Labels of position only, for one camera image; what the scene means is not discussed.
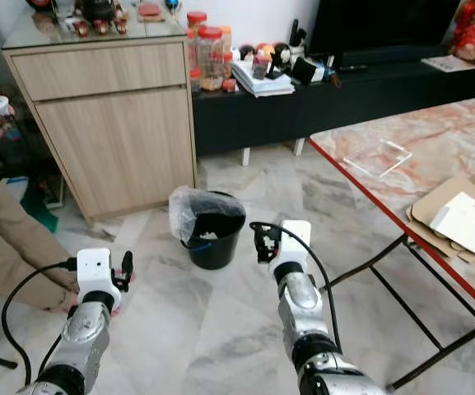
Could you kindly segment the clear plastic bag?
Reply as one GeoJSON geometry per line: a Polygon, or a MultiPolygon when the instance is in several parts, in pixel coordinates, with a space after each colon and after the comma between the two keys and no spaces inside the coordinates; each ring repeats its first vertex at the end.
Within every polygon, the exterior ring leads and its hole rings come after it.
{"type": "Polygon", "coordinates": [[[182,242],[222,239],[247,219],[244,204],[230,194],[180,187],[169,198],[170,233],[182,242]]]}

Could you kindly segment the black plastic bucket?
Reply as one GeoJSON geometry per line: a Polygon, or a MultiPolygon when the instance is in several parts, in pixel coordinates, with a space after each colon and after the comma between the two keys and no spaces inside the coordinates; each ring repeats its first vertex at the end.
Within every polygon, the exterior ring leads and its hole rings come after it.
{"type": "Polygon", "coordinates": [[[206,270],[227,266],[247,219],[244,204],[230,194],[202,191],[189,203],[189,214],[191,234],[181,244],[195,266],[206,270]]]}

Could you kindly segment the light wooden cabinet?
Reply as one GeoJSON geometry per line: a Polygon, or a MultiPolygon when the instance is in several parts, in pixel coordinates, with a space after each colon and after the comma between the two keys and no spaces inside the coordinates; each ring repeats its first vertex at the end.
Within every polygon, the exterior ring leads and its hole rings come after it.
{"type": "Polygon", "coordinates": [[[173,21],[80,37],[37,12],[2,47],[31,115],[90,223],[196,187],[187,34],[173,21]]]}

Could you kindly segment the clear plastic container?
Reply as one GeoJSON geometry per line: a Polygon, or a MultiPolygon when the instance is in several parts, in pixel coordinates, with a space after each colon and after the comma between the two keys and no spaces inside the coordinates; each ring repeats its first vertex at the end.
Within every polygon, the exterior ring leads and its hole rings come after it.
{"type": "Polygon", "coordinates": [[[343,162],[361,174],[379,179],[412,157],[413,154],[406,147],[390,140],[379,139],[378,142],[343,158],[343,162]]]}

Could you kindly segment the white paper stack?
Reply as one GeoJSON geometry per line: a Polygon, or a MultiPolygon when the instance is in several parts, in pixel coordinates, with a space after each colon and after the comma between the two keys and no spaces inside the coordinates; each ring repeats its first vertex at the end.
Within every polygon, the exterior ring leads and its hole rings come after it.
{"type": "Polygon", "coordinates": [[[255,61],[234,61],[232,63],[232,72],[235,79],[240,83],[241,89],[255,95],[263,97],[264,95],[289,95],[295,91],[292,79],[288,75],[282,74],[277,78],[271,79],[266,75],[260,77],[257,72],[261,67],[255,61]]]}

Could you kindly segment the flat brown cardboard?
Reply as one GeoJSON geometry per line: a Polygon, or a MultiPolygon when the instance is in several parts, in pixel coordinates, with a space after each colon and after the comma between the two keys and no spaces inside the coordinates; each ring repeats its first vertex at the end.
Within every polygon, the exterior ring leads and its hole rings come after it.
{"type": "Polygon", "coordinates": [[[445,203],[458,196],[459,193],[467,194],[475,199],[475,176],[470,179],[454,176],[444,181],[439,187],[415,201],[407,210],[407,215],[411,219],[410,225],[414,233],[431,244],[438,252],[447,258],[459,257],[467,263],[475,263],[475,253],[467,251],[464,247],[459,247],[456,242],[441,236],[429,226],[445,203]]]}

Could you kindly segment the black TV cabinet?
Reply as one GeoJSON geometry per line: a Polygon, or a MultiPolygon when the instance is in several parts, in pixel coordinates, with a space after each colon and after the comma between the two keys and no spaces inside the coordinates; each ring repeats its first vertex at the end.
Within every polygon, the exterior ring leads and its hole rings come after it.
{"type": "Polygon", "coordinates": [[[431,65],[390,63],[295,87],[287,95],[247,91],[193,99],[197,156],[292,142],[327,129],[475,98],[475,68],[442,72],[431,65]]]}

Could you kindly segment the black white device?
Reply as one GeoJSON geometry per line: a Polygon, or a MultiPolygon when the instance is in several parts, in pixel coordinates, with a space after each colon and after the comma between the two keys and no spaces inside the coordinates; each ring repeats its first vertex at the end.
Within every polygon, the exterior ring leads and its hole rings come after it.
{"type": "Polygon", "coordinates": [[[298,81],[302,86],[323,81],[327,68],[317,63],[312,63],[306,57],[298,57],[292,61],[292,67],[287,75],[290,79],[298,81]]]}

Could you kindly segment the large red lid jar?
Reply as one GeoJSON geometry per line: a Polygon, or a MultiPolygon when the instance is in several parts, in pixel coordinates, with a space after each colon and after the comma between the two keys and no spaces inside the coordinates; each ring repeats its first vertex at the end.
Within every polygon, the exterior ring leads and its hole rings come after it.
{"type": "Polygon", "coordinates": [[[222,33],[218,27],[203,26],[197,33],[197,63],[201,91],[219,91],[225,82],[222,33]]]}

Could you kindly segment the orange lid jar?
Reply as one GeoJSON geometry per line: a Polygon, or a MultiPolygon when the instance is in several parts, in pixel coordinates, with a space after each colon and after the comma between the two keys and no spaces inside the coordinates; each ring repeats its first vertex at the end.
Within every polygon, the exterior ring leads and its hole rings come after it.
{"type": "Polygon", "coordinates": [[[232,79],[232,63],[233,63],[233,46],[232,46],[232,27],[230,26],[219,26],[219,30],[222,33],[222,44],[223,44],[223,75],[225,79],[232,79]]]}

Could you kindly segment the marble top folding table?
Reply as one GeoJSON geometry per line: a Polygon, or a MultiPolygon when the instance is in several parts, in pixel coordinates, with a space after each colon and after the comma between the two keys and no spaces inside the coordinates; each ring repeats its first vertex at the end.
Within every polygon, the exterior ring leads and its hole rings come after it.
{"type": "MultiPolygon", "coordinates": [[[[327,283],[328,289],[366,271],[385,283],[380,261],[395,249],[404,248],[412,255],[414,268],[425,268],[475,318],[475,263],[447,258],[438,252],[414,233],[407,214],[415,201],[444,181],[454,176],[475,176],[475,99],[329,129],[313,135],[310,143],[400,229],[398,238],[365,263],[334,277],[327,283]],[[379,139],[406,147],[413,157],[379,179],[361,174],[343,162],[343,158],[379,139]]],[[[472,328],[449,345],[441,345],[398,290],[387,286],[387,291],[436,346],[432,357],[389,383],[389,391],[411,383],[438,361],[475,340],[472,328]]]]}

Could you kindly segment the small red lid jar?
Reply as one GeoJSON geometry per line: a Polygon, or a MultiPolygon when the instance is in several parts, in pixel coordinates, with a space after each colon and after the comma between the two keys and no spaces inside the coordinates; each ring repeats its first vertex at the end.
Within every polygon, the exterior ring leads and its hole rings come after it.
{"type": "Polygon", "coordinates": [[[201,11],[187,12],[187,36],[195,38],[204,23],[207,22],[207,13],[201,11]]]}

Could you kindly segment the black television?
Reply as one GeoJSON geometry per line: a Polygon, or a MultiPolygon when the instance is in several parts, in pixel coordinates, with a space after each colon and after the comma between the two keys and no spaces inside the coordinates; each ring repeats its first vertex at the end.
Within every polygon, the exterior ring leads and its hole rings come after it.
{"type": "Polygon", "coordinates": [[[306,53],[335,67],[405,63],[444,55],[462,0],[319,0],[306,53]]]}

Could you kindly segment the pink white booklet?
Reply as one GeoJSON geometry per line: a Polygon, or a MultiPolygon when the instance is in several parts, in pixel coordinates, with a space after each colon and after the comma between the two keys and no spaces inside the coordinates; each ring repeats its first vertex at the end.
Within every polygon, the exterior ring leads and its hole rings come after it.
{"type": "Polygon", "coordinates": [[[442,72],[463,72],[475,68],[475,63],[468,63],[454,55],[422,58],[421,62],[442,72]]]}

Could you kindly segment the small red tray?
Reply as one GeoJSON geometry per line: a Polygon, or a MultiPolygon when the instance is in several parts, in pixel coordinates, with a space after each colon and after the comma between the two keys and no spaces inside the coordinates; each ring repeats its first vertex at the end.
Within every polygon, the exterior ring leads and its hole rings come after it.
{"type": "Polygon", "coordinates": [[[162,18],[161,5],[151,2],[137,4],[137,15],[142,21],[158,21],[162,18]]]}

